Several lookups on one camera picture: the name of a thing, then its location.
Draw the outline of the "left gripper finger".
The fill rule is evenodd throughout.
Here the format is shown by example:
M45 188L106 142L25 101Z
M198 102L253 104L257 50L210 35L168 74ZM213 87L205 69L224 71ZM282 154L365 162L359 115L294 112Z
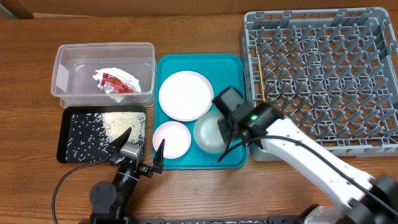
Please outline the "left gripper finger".
M160 142L160 145L157 148L155 157L153 158L152 170L158 174L163 173L163 170L164 170L164 147L165 147L165 139L163 139Z
M125 143L128 142L131 131L132 128L127 128L127 130L125 130L122 135L120 135L108 144L108 149L121 149L125 145Z

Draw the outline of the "small pink plate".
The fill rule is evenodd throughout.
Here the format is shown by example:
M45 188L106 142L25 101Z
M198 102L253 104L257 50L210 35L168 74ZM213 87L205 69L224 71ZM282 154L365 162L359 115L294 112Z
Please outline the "small pink plate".
M179 122L168 121L161 124L154 132L152 145L158 149L162 140L164 144L164 157L166 159L176 159L183 156L189 149L192 137L188 128Z

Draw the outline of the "grey bowl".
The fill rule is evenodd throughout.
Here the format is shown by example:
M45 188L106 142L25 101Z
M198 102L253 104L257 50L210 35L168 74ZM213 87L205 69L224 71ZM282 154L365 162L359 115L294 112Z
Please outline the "grey bowl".
M218 126L223 115L217 111L210 111L195 122L194 138L198 147L210 154L220 154L225 151L226 143Z

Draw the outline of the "red snack wrapper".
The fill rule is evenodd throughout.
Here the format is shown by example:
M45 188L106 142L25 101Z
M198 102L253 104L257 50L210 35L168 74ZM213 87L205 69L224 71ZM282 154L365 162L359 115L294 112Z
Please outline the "red snack wrapper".
M136 90L124 80L108 73L103 73L99 88L105 93L135 93Z

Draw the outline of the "white napkin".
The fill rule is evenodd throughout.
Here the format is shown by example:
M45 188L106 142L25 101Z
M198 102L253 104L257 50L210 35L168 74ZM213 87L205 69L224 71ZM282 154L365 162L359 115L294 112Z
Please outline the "white napkin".
M124 70L121 70L120 68L102 68L99 70L95 71L96 74L93 75L93 79L98 82L97 87L100 88L100 81L102 80L103 73L108 73L110 75L113 75L121 80L127 81L135 90L135 93L140 93L141 92L141 86L139 84L139 80L131 75L128 72L125 72ZM116 96L116 94L119 93L107 93L108 96L112 99L114 99L117 103L122 102L123 99L125 99L125 96Z

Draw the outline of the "large white plate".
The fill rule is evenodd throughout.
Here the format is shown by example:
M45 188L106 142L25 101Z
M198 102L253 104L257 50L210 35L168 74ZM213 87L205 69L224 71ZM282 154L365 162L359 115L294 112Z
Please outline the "large white plate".
M205 115L212 105L211 83L200 73L176 72L165 79L159 90L163 112L177 121L194 121Z

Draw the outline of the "wooden chopstick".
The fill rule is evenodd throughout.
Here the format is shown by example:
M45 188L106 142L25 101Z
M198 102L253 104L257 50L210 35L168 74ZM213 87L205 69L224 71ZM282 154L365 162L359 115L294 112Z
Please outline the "wooden chopstick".
M261 87L261 96L262 96L262 101L266 101L266 95L264 92L264 80L263 80L263 75L262 75L262 65L261 65L261 56L257 54L257 61L258 61L258 68L259 68L259 79L260 79L260 87Z

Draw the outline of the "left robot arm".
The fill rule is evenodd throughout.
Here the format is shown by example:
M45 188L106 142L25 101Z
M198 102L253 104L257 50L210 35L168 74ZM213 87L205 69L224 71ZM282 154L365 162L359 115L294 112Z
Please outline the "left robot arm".
M92 213L90 223L134 223L125 209L141 176L151 178L163 173L165 140L161 140L153 164L143 163L143 148L128 143L132 129L128 128L106 148L111 154L108 159L118 171L111 182L97 183L90 192Z

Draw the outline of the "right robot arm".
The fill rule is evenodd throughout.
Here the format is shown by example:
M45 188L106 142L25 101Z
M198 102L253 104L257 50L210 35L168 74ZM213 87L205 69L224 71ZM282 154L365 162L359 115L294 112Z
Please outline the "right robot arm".
M268 103L253 106L229 86L213 99L224 116L220 131L238 134L241 144L255 144L290 164L316 185L335 205L311 205L294 223L397 223L397 181L375 179L303 133Z

